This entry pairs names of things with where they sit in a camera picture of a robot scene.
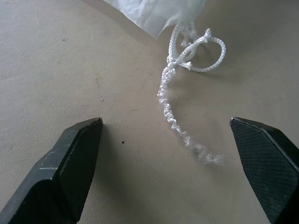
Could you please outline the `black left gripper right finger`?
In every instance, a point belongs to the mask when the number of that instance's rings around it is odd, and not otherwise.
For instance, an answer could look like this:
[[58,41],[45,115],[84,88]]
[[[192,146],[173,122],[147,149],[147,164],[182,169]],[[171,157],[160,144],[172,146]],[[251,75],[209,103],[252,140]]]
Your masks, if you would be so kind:
[[299,222],[299,149],[278,129],[233,117],[243,171],[272,224]]

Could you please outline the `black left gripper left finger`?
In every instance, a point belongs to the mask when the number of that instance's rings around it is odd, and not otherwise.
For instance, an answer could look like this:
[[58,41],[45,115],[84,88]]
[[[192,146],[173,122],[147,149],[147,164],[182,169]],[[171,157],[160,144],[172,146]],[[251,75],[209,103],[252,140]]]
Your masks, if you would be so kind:
[[76,224],[93,180],[102,119],[63,131],[29,171],[0,213],[2,224]]

